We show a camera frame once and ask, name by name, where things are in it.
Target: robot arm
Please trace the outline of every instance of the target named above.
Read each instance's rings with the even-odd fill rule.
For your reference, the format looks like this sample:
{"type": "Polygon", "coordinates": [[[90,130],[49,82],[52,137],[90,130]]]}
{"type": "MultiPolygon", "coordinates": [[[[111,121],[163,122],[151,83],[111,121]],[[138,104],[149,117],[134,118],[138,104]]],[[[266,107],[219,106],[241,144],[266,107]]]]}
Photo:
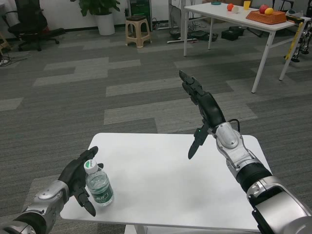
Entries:
{"type": "Polygon", "coordinates": [[[33,203],[14,221],[0,227],[0,234],[48,234],[55,224],[57,214],[71,196],[75,196],[78,203],[95,216],[96,211],[85,190],[83,165],[87,160],[93,159],[97,152],[98,148],[93,147],[71,161],[58,180],[37,193],[33,203]]]}
{"type": "Polygon", "coordinates": [[[194,134],[189,151],[191,159],[211,132],[219,152],[237,182],[247,194],[253,216],[262,234],[312,233],[312,212],[282,182],[267,170],[244,145],[242,135],[234,130],[210,93],[204,92],[194,78],[180,71],[183,88],[198,105],[203,127],[194,134]]]}

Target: orange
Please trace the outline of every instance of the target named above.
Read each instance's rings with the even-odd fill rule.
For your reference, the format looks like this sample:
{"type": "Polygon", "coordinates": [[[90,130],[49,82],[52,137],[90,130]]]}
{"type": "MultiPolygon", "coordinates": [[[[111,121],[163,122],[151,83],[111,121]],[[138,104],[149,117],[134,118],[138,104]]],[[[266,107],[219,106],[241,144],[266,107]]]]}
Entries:
{"type": "Polygon", "coordinates": [[[266,16],[270,16],[271,14],[273,14],[273,12],[274,12],[273,8],[268,8],[265,10],[264,14],[266,16]]]}

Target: beige stool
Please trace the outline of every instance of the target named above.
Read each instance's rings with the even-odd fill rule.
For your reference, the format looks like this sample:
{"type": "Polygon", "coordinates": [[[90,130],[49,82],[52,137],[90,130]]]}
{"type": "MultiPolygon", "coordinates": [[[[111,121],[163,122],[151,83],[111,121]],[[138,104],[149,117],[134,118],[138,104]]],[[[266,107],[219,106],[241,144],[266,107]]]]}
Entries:
{"type": "Polygon", "coordinates": [[[150,28],[148,26],[148,22],[145,16],[130,16],[127,17],[126,20],[126,45],[130,42],[135,42],[137,48],[142,48],[144,46],[144,42],[146,40],[150,40],[152,43],[152,36],[150,32],[150,28]],[[141,32],[142,24],[146,24],[147,33],[141,32]],[[129,25],[132,24],[135,28],[134,33],[129,35],[129,25]]]}
{"type": "Polygon", "coordinates": [[[6,41],[6,39],[4,38],[4,36],[2,36],[2,34],[0,33],[0,39],[3,40],[3,43],[0,44],[0,54],[3,55],[2,49],[4,49],[5,47],[9,48],[9,50],[11,49],[9,43],[6,41]]]}

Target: red apple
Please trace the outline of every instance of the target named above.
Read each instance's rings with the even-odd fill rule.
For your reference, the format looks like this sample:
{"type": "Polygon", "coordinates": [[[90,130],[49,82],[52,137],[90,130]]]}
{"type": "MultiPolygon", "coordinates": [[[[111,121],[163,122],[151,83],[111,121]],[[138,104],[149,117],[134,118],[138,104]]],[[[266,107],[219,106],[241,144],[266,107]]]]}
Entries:
{"type": "Polygon", "coordinates": [[[261,14],[264,14],[264,13],[265,13],[265,10],[268,9],[268,8],[269,8],[268,5],[262,5],[262,6],[260,7],[259,11],[260,11],[261,14]]]}

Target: white wall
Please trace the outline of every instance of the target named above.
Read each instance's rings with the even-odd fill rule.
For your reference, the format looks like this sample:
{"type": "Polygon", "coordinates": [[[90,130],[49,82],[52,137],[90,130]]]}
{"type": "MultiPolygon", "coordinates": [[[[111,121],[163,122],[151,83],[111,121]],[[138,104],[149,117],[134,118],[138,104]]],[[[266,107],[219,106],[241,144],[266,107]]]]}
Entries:
{"type": "MultiPolygon", "coordinates": [[[[172,0],[173,5],[178,5],[179,0],[172,0]]],[[[48,20],[49,28],[85,28],[96,26],[94,17],[87,15],[83,17],[80,12],[78,0],[70,2],[70,0],[40,0],[43,13],[48,20]]],[[[126,0],[120,0],[120,12],[113,11],[115,24],[125,23],[124,10],[126,8],[126,0]]],[[[201,3],[201,0],[196,0],[196,4],[201,3]]],[[[157,20],[168,20],[168,0],[152,0],[153,18],[157,20]]]]}
{"type": "MultiPolygon", "coordinates": [[[[12,10],[12,8],[16,8],[14,0],[0,1],[5,2],[6,11],[12,10]]],[[[179,1],[180,0],[172,0],[173,5],[178,6],[179,1]]],[[[126,8],[126,0],[120,0],[120,2],[120,12],[117,12],[115,10],[113,12],[115,24],[125,23],[124,10],[126,8]]],[[[200,4],[202,1],[196,0],[195,2],[196,4],[200,4]]],[[[294,8],[296,10],[301,10],[301,8],[304,7],[304,12],[306,12],[307,2],[308,0],[295,0],[294,8]]],[[[279,9],[281,3],[281,0],[276,0],[275,9],[279,9]]],[[[43,13],[48,20],[50,29],[73,29],[96,26],[93,16],[87,15],[86,17],[83,17],[81,15],[78,0],[76,2],[70,2],[70,0],[40,0],[40,4],[41,8],[44,9],[43,13]]],[[[271,5],[272,0],[253,0],[253,6],[259,6],[261,4],[271,5]]],[[[156,18],[157,20],[168,20],[168,0],[152,0],[152,14],[153,18],[156,18]]],[[[10,18],[9,20],[12,22],[16,22],[16,17],[14,19],[10,18]]],[[[0,23],[0,30],[4,34],[6,34],[7,37],[9,36],[9,33],[7,32],[7,27],[2,20],[0,23]]]]}

